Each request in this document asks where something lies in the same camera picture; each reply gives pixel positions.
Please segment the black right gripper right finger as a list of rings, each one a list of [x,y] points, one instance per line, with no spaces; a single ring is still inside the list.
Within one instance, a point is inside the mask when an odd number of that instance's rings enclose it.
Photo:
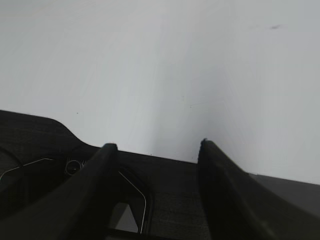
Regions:
[[[203,139],[198,189],[214,240],[318,240],[320,219],[271,192]]]

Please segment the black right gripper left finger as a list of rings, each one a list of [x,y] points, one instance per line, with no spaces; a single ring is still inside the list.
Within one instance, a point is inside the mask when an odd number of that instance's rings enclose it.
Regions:
[[[117,161],[115,143],[106,143],[75,175],[24,210],[0,223],[2,240],[64,240],[87,208],[99,183]]]

